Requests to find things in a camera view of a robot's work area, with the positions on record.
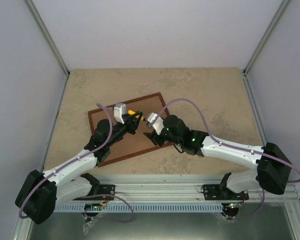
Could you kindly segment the yellow handled screwdriver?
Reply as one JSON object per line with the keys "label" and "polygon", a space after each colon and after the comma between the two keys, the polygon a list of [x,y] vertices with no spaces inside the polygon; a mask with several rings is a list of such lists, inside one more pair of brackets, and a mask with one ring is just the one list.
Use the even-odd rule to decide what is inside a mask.
{"label": "yellow handled screwdriver", "polygon": [[136,112],[133,110],[128,110],[127,113],[131,116],[133,116],[136,119],[140,119],[141,121],[145,121],[145,118],[141,115],[136,115]]}

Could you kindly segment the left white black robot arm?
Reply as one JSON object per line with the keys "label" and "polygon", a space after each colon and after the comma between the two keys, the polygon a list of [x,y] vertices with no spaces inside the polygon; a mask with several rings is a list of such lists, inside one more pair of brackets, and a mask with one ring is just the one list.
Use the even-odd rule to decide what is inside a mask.
{"label": "left white black robot arm", "polygon": [[143,114],[122,114],[113,124],[100,120],[88,144],[75,157],[44,172],[31,171],[16,197],[21,219],[30,218],[36,224],[45,222],[55,208],[72,200],[112,201],[115,187],[108,188],[87,171],[97,167],[110,155],[110,147],[121,141],[125,134],[134,135]]}

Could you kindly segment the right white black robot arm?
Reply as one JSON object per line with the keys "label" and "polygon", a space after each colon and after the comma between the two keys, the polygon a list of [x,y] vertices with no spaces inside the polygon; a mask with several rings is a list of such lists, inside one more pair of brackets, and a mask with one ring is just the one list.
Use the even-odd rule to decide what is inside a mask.
{"label": "right white black robot arm", "polygon": [[262,188],[283,195],[291,173],[290,161],[274,143],[265,146],[248,146],[210,136],[207,132],[189,129],[176,115],[166,118],[150,113],[146,125],[152,133],[145,136],[156,146],[170,143],[180,153],[192,156],[212,157],[246,167],[240,173],[226,173],[219,184],[219,193],[226,200],[237,193]]}

